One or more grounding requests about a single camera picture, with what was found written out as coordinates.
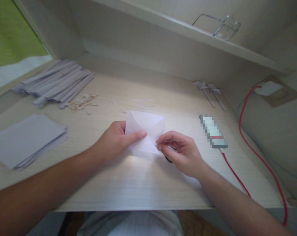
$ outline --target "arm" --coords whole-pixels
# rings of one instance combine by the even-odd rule
[[[144,131],[129,135],[124,131],[125,121],[114,122],[86,151],[1,190],[0,235],[25,235],[99,166],[146,136]]]
[[[157,143],[157,149],[180,171],[199,181],[236,235],[290,235],[262,206],[207,165],[192,138],[170,131],[161,135]]]

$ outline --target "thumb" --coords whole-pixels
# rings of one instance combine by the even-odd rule
[[[172,150],[170,147],[168,147],[165,144],[158,144],[157,145],[157,150],[161,151],[174,164],[176,164],[181,158],[181,154],[179,154],[176,151]]]
[[[147,135],[146,131],[142,130],[142,131],[137,131],[131,134],[127,134],[124,136],[124,141],[125,141],[125,145],[128,147],[140,140],[142,140],[143,138],[145,138]]]

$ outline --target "stack of paper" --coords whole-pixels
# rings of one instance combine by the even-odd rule
[[[67,138],[64,125],[44,114],[31,115],[0,131],[0,161],[9,169],[23,170]]]
[[[165,117],[142,111],[129,110],[126,115],[125,134],[144,130],[147,136],[132,144],[129,149],[160,154],[156,140],[163,134]]]
[[[63,109],[93,78],[93,73],[82,69],[75,61],[58,60],[12,90],[38,97],[33,102],[38,107],[53,101]]]

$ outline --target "desk surface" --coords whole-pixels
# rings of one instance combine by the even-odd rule
[[[226,156],[253,199],[264,207],[280,207],[274,181],[266,168],[242,141],[231,107],[227,111],[216,104],[212,108],[191,81],[139,68],[92,54],[78,63],[95,72],[95,79],[81,93],[99,95],[98,107],[71,112],[56,104],[42,108],[32,105],[34,98],[19,100],[0,115],[0,130],[31,114],[46,114],[68,127],[69,138],[60,146],[39,157],[21,172],[7,169],[0,162],[0,189],[21,181],[90,147],[113,121],[125,120],[112,101],[124,110],[139,107],[134,99],[153,99],[152,110],[142,110],[166,118],[165,132],[175,130],[194,138],[203,159],[228,181],[242,190],[225,163],[220,151],[210,147],[200,124],[200,114],[210,114],[226,137]],[[96,175],[71,195],[57,211],[205,209],[212,207],[200,184],[179,172],[164,156],[149,153],[126,153],[103,166]]]

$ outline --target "cable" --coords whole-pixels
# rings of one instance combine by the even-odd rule
[[[237,107],[237,117],[238,119],[240,118],[240,107],[243,106],[245,98],[241,101],[241,103],[238,105]],[[250,133],[246,127],[244,125],[241,125],[241,128],[249,135],[249,137],[257,144],[257,146],[261,149],[262,153],[267,157],[268,160],[274,162],[274,164],[276,164],[280,169],[282,169],[284,172],[286,172],[288,175],[290,175],[291,177],[297,179],[297,175],[295,175],[294,173],[291,173],[290,171],[288,171],[284,166],[282,166],[278,161],[276,161],[272,155],[267,151],[267,149],[264,147],[264,145],[262,145],[259,140],[252,134]]]
[[[245,137],[243,136],[242,134],[242,131],[241,131],[241,120],[242,120],[242,117],[243,117],[243,114],[244,114],[244,109],[246,107],[246,104],[247,104],[247,100],[248,100],[248,97],[250,96],[250,94],[256,89],[256,88],[261,88],[261,86],[256,86],[254,87],[253,89],[250,90],[250,92],[248,93],[248,95],[246,96],[246,99],[244,101],[244,106],[243,106],[243,109],[241,111],[241,114],[240,114],[240,118],[239,118],[239,132],[240,132],[240,135],[242,136],[243,140],[246,142],[246,144],[248,145],[248,147],[254,152],[254,154],[256,154],[257,157],[260,158],[260,160],[263,162],[263,164],[268,168],[268,170],[271,172],[271,174],[273,175],[273,178],[276,182],[276,185],[277,185],[277,188],[279,189],[279,192],[280,192],[280,195],[281,195],[281,198],[283,200],[283,205],[284,205],[284,210],[285,210],[285,218],[284,218],[284,221],[283,221],[283,225],[286,226],[287,225],[287,222],[288,222],[288,208],[287,208],[287,203],[286,203],[286,200],[285,200],[285,197],[284,197],[284,194],[283,194],[283,191],[281,189],[281,186],[280,186],[280,183],[277,179],[277,177],[275,176],[274,172],[272,171],[272,169],[268,166],[268,164],[262,159],[262,157],[260,157],[260,155],[250,146],[250,144],[247,142],[247,140],[245,139]]]
[[[233,172],[234,176],[236,177],[236,179],[239,181],[239,183],[241,184],[241,186],[244,188],[244,190],[246,191],[246,193],[248,194],[248,196],[251,198],[251,195],[249,193],[249,191],[247,190],[247,188],[245,187],[244,183],[240,180],[240,178],[238,177],[238,175],[235,173],[235,171],[232,169],[232,167],[230,166],[229,162],[227,161],[226,155],[223,152],[222,148],[220,148],[220,151],[228,165],[228,167],[230,168],[230,170]]]

